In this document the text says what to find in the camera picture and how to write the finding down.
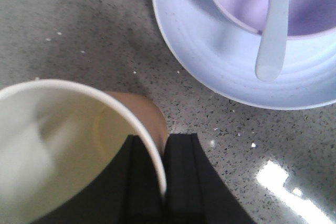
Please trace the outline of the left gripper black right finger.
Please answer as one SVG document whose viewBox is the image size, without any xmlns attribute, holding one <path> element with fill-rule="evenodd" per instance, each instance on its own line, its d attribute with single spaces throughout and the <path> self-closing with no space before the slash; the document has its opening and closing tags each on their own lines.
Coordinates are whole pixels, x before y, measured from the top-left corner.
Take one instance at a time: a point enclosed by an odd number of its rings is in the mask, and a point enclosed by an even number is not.
<svg viewBox="0 0 336 224">
<path fill-rule="evenodd" d="M 211 165 L 197 134 L 170 135 L 163 163 L 170 223 L 254 223 Z"/>
</svg>

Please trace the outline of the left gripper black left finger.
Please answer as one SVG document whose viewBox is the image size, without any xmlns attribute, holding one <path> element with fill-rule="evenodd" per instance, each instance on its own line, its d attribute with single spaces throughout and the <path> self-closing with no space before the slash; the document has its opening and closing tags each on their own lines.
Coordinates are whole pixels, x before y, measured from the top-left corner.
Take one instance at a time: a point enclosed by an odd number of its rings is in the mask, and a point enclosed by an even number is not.
<svg viewBox="0 0 336 224">
<path fill-rule="evenodd" d="M 162 223 L 163 203 L 148 151 L 129 135 L 87 187 L 36 223 Z"/>
</svg>

